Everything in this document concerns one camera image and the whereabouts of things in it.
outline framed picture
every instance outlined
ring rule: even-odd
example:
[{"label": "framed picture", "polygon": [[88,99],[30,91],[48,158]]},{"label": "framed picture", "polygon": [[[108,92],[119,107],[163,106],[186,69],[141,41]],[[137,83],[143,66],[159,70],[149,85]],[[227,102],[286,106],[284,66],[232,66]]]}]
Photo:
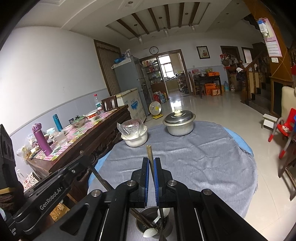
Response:
[{"label": "framed picture", "polygon": [[207,49],[207,46],[197,46],[196,48],[197,48],[198,56],[200,57],[200,59],[210,58],[210,54]]}]

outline red rubber foot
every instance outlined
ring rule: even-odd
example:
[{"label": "red rubber foot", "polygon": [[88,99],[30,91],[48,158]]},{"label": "red rubber foot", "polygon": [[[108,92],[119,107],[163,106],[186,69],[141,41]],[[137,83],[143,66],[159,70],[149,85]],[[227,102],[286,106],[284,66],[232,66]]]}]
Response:
[{"label": "red rubber foot", "polygon": [[271,142],[271,140],[273,139],[274,135],[271,134],[270,137],[268,138],[268,142]]},{"label": "red rubber foot", "polygon": [[285,153],[286,153],[286,151],[282,150],[281,153],[280,153],[280,155],[279,155],[279,159],[282,159],[283,156],[285,155]]}]

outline wall clock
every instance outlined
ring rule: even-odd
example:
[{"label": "wall clock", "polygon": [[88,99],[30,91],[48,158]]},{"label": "wall clock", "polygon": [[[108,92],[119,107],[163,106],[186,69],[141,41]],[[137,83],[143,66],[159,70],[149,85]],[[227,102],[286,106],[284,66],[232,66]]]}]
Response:
[{"label": "wall clock", "polygon": [[157,54],[158,53],[158,48],[153,46],[149,49],[150,54]]}]

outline white spoon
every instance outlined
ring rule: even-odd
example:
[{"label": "white spoon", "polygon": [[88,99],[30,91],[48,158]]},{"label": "white spoon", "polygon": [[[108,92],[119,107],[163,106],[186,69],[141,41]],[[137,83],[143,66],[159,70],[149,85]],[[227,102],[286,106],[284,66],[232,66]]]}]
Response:
[{"label": "white spoon", "polygon": [[[163,208],[163,217],[165,218],[168,215],[169,212],[170,212],[170,209],[169,208]],[[160,219],[159,209],[157,211],[157,214],[158,214],[158,216],[157,216],[156,219],[154,219],[154,221],[152,222],[152,224],[156,224],[158,222],[158,220]]]},{"label": "white spoon", "polygon": [[[165,218],[168,213],[170,212],[170,209],[169,208],[163,208],[163,217]],[[160,213],[159,213],[159,209],[157,211],[157,218],[152,222],[153,224],[156,224],[157,221],[160,219]],[[143,233],[143,237],[144,238],[150,238],[154,235],[156,235],[158,233],[157,229],[155,228],[149,228],[149,229],[146,229],[145,232]]]}]

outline blue logo on freezer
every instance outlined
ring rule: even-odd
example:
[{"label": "blue logo on freezer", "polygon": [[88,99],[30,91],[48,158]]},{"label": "blue logo on freezer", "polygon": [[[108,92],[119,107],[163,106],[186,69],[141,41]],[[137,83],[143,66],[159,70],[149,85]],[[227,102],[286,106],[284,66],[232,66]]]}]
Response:
[{"label": "blue logo on freezer", "polygon": [[137,107],[138,107],[138,101],[136,100],[134,103],[132,103],[131,104],[131,108],[133,109],[133,110],[136,110],[137,109]]}]

